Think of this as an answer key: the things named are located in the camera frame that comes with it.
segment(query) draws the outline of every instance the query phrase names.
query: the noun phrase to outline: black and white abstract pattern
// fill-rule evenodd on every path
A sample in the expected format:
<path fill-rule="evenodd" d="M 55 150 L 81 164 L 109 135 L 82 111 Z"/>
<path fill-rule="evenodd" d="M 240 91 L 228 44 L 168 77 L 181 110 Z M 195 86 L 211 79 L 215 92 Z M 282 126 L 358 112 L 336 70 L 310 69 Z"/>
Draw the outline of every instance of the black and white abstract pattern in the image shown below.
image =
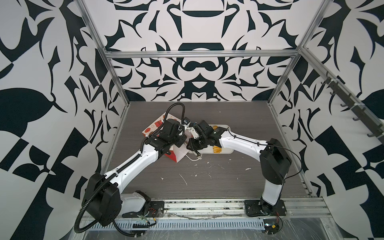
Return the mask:
<path fill-rule="evenodd" d="M 321 0 L 86 0 L 108 51 L 294 49 Z"/>
<path fill-rule="evenodd" d="M 383 119 L 384 3 L 335 0 L 309 49 Z M 384 146 L 301 58 L 273 106 L 314 195 L 345 237 L 384 237 Z"/>
<path fill-rule="evenodd" d="M 384 119 L 384 2 L 335 0 L 309 50 Z"/>
<path fill-rule="evenodd" d="M 124 103 L 73 0 L 0 8 L 2 239 L 60 239 Z"/>
<path fill-rule="evenodd" d="M 112 64 L 130 101 L 244 101 L 268 100 L 289 60 L 128 58 Z"/>

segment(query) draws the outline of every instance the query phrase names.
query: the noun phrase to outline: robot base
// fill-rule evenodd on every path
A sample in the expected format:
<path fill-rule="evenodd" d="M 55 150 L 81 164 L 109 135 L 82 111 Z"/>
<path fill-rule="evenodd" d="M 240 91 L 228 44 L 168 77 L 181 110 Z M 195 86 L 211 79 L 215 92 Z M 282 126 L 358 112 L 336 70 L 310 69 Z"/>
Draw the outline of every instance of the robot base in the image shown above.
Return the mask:
<path fill-rule="evenodd" d="M 258 217 L 258 216 L 264 216 L 264 215 L 270 215 L 270 216 L 277 216 L 277 213 L 279 216 L 285 216 L 285 204 L 283 200 L 278 200 L 276 205 L 273 206 L 272 210 L 269 212 L 265 212 L 262 210 L 263 206 L 260 203 L 260 200 L 245 200 L 245 213 L 248 217 Z"/>

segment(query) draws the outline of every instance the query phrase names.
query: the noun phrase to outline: paper scrap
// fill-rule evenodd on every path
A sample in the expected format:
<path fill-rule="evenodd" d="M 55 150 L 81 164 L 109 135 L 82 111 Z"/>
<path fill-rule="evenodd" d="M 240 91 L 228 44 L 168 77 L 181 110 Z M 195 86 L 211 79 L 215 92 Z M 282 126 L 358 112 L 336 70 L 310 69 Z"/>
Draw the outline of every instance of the paper scrap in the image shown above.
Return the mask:
<path fill-rule="evenodd" d="M 183 178 L 183 176 L 181 176 L 181 174 L 179 174 L 180 177 L 184 180 L 185 184 L 188 186 L 187 182 L 185 181 L 185 179 Z"/>

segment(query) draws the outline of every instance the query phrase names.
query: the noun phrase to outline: patterned wallpaper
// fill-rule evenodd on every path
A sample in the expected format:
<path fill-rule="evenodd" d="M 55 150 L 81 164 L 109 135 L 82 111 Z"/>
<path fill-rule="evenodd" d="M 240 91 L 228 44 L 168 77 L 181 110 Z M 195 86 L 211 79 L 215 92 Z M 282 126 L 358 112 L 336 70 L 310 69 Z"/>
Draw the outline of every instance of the patterned wallpaper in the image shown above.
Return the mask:
<path fill-rule="evenodd" d="M 72 0 L 0 8 L 1 239 L 60 239 L 124 103 Z"/>
<path fill-rule="evenodd" d="M 321 0 L 85 2 L 107 50 L 162 51 L 296 48 Z"/>
<path fill-rule="evenodd" d="M 268 100 L 289 57 L 113 59 L 130 101 Z"/>
<path fill-rule="evenodd" d="M 383 119 L 381 0 L 335 0 L 309 49 Z M 305 176 L 346 238 L 384 237 L 384 146 L 301 58 L 273 103 Z"/>

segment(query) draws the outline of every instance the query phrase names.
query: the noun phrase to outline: white cord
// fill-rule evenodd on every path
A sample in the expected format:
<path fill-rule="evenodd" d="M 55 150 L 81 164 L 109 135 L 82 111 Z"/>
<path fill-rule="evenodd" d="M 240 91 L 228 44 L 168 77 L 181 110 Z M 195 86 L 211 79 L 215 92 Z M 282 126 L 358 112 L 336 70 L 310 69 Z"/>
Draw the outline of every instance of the white cord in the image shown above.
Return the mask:
<path fill-rule="evenodd" d="M 203 156 L 203 154 L 202 154 L 202 153 L 200 154 L 200 156 L 198 156 L 198 157 L 197 157 L 197 159 L 196 159 L 196 160 L 192 160 L 192 159 L 191 159 L 191 158 L 190 158 L 188 155 L 185 155 L 185 156 L 186 156 L 187 158 L 189 158 L 189 160 L 191 160 L 191 161 L 193 161 L 193 162 L 194 162 L 194 161 L 197 161 L 197 160 L 200 160 L 200 159 L 202 159 L 202 158 L 203 158 L 203 157 L 202 157 L 202 156 Z"/>

